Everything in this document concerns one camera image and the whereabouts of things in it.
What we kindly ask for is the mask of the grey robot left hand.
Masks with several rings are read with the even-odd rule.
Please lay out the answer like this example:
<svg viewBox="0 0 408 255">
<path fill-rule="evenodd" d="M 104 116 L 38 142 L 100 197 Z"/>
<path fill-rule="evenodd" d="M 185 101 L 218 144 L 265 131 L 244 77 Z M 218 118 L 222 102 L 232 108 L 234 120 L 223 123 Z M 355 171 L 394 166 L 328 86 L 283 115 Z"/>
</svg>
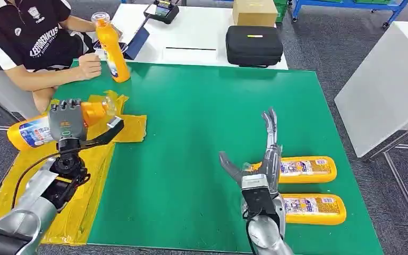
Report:
<svg viewBox="0 0 408 255">
<path fill-rule="evenodd" d="M 82 116 L 81 103 L 81 99 L 68 99 L 51 104 L 48 111 L 49 129 L 55 141 L 67 138 L 81 141 L 86 139 L 87 128 Z"/>
</svg>

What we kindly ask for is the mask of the person's right hand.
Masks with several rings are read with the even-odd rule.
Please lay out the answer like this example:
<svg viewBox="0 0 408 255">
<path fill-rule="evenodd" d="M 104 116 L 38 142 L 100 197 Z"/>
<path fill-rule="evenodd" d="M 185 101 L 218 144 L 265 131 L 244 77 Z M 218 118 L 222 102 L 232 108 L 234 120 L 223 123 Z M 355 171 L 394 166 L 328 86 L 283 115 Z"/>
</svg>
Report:
<svg viewBox="0 0 408 255">
<path fill-rule="evenodd" d="M 101 60 L 95 53 L 80 56 L 78 62 L 78 80 L 90 80 L 101 75 Z"/>
</svg>

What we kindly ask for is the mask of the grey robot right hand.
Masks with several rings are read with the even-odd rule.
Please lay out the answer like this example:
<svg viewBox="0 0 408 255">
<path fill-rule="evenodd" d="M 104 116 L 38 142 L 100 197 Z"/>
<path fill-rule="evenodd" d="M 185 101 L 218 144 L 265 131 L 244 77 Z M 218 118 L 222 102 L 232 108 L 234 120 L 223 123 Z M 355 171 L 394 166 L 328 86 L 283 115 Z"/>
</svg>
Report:
<svg viewBox="0 0 408 255">
<path fill-rule="evenodd" d="M 266 151 L 261 162 L 261 166 L 254 172 L 245 172 L 234 165 L 228 158 L 226 152 L 220 151 L 219 162 L 229 176 L 242 187 L 242 179 L 245 176 L 264 174 L 268 182 L 269 193 L 272 195 L 279 194 L 278 178 L 281 163 L 282 148 L 277 140 L 277 114 L 273 108 L 262 113 L 267 131 Z"/>
</svg>

